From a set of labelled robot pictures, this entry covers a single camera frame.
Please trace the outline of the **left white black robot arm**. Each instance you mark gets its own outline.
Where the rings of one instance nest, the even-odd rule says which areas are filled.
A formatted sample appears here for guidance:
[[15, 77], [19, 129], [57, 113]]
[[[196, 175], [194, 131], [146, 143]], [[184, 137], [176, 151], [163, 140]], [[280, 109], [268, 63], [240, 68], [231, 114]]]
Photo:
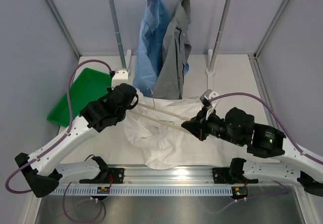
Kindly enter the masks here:
[[137, 90], [122, 83], [99, 100], [88, 103], [72, 124], [45, 146], [31, 154], [18, 154], [15, 162], [30, 191], [37, 198], [41, 198], [62, 184], [100, 184], [108, 181], [111, 172], [99, 156], [82, 162], [61, 162], [86, 140], [123, 121], [126, 111], [133, 109], [138, 100]]

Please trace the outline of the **metal wire hanger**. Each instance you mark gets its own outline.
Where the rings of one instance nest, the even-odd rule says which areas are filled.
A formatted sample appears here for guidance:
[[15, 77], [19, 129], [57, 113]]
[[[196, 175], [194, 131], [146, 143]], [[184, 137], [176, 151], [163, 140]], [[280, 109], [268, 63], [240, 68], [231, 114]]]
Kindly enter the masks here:
[[[159, 112], [161, 114], [165, 114], [167, 116], [171, 116], [171, 117], [174, 117], [174, 118], [177, 118], [177, 119], [180, 119], [182, 121], [188, 121], [190, 120], [188, 117], [185, 117], [185, 116], [181, 116], [179, 114], [176, 114], [176, 113], [173, 113], [173, 112], [170, 112], [170, 111], [167, 111], [167, 110], [164, 110], [162, 108], [159, 108], [159, 107], [156, 107], [155, 106], [155, 102], [154, 102], [154, 98], [151, 98], [152, 99], [152, 102], [153, 102], [153, 106], [152, 105], [147, 105], [147, 104], [143, 104], [140, 102], [140, 99], [141, 98], [144, 98], [145, 96], [137, 89], [137, 93], [139, 93], [139, 96], [138, 96], [138, 103], [136, 104], [137, 106], [140, 106], [140, 107], [143, 107], [145, 109], [148, 109], [148, 110], [152, 110], [152, 111], [155, 111], [155, 112]], [[174, 125], [174, 124], [170, 124], [170, 123], [167, 123], [165, 121], [162, 121], [162, 120], [159, 120], [159, 119], [156, 119], [156, 118], [153, 118], [153, 117], [150, 117], [148, 115], [145, 115], [145, 114], [142, 114], [142, 113], [139, 113], [135, 110], [129, 110], [130, 113], [132, 114], [135, 114], [137, 116], [140, 116], [142, 118], [145, 118], [147, 120], [150, 120], [150, 121], [153, 121], [155, 123], [159, 123], [159, 124], [162, 124], [162, 125], [165, 125], [167, 127], [170, 127], [170, 128], [173, 128], [175, 130], [178, 130], [178, 131], [181, 131], [181, 132], [184, 132], [186, 134], [189, 134], [189, 135], [192, 135], [188, 130], [185, 130], [184, 128], [180, 127], [180, 126], [177, 126], [177, 125]]]

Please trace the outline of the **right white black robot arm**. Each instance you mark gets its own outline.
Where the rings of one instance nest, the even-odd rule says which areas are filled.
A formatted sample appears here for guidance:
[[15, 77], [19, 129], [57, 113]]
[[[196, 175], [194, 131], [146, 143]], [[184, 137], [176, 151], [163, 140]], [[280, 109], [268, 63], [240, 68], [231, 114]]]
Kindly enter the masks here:
[[259, 180], [287, 182], [303, 187], [306, 193], [322, 196], [322, 168], [314, 160], [298, 153], [291, 140], [280, 130], [255, 123], [254, 116], [236, 107], [224, 118], [212, 112], [206, 115], [202, 108], [198, 114], [181, 126], [200, 141], [208, 136], [219, 138], [259, 158], [275, 158], [277, 163], [259, 163], [235, 157], [222, 181], [229, 184], [256, 183]]

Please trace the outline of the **white shirt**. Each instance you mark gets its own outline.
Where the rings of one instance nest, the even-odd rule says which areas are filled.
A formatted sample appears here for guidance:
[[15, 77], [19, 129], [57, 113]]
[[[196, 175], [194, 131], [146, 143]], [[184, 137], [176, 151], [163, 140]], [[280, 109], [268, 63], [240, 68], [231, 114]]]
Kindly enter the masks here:
[[[144, 97], [140, 102], [152, 105], [151, 98]], [[155, 106], [164, 110], [192, 118], [201, 109], [197, 98], [166, 100], [155, 99]], [[181, 120], [136, 106], [133, 110], [150, 117], [180, 126]], [[155, 123], [130, 112], [123, 120], [126, 139], [143, 152], [146, 166], [155, 170], [165, 170], [180, 165], [229, 166], [237, 157], [238, 147], [212, 136], [199, 141], [192, 135]]]

